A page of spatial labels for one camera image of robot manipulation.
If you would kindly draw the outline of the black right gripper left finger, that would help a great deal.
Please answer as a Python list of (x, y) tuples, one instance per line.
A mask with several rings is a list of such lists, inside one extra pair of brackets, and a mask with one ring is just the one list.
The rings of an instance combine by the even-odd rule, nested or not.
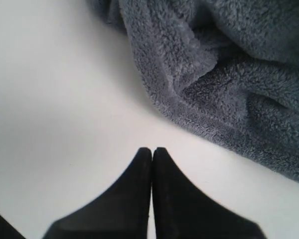
[(46, 239), (145, 239), (151, 195), (151, 150), (139, 148), (123, 174), (98, 198), (55, 221)]

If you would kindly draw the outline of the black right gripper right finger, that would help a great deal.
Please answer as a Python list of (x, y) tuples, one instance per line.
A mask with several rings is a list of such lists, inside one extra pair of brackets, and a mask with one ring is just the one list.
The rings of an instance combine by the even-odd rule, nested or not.
[(152, 160), (152, 201), (158, 239), (262, 239), (252, 222), (200, 191), (165, 148)]

